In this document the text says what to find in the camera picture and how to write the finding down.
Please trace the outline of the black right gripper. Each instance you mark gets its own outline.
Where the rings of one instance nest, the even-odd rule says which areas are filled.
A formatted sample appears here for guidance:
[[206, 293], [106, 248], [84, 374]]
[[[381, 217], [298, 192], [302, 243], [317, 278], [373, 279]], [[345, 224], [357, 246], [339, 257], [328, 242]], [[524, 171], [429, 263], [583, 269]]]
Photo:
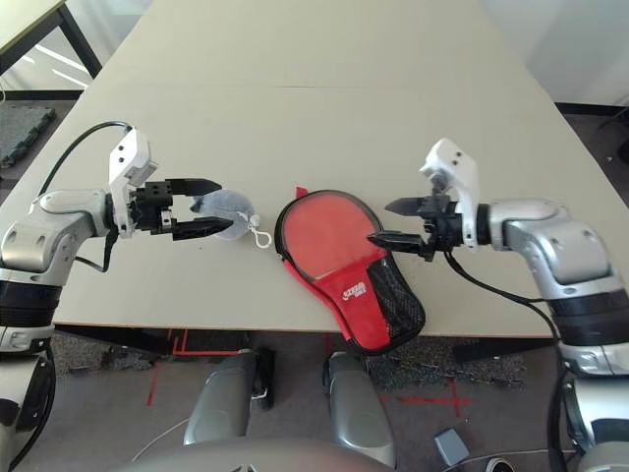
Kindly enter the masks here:
[[385, 209], [403, 216], [420, 216], [429, 238], [423, 245], [420, 235], [378, 231], [370, 234], [368, 240], [389, 252], [420, 254], [425, 261], [432, 261], [436, 253], [451, 253], [463, 244], [462, 216], [456, 206], [457, 202], [447, 195], [394, 200]]

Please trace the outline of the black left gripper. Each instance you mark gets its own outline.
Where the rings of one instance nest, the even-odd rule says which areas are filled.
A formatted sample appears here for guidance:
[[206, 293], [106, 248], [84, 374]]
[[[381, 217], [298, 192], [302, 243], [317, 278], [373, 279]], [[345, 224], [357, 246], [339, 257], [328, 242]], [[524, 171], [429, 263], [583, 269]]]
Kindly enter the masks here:
[[232, 221], [221, 217], [201, 217], [177, 222], [174, 226], [171, 212], [173, 195], [204, 196], [221, 189], [220, 184], [204, 178], [146, 182], [130, 194], [131, 219], [136, 229], [149, 231], [151, 235], [171, 233], [174, 241], [207, 237], [228, 229]]

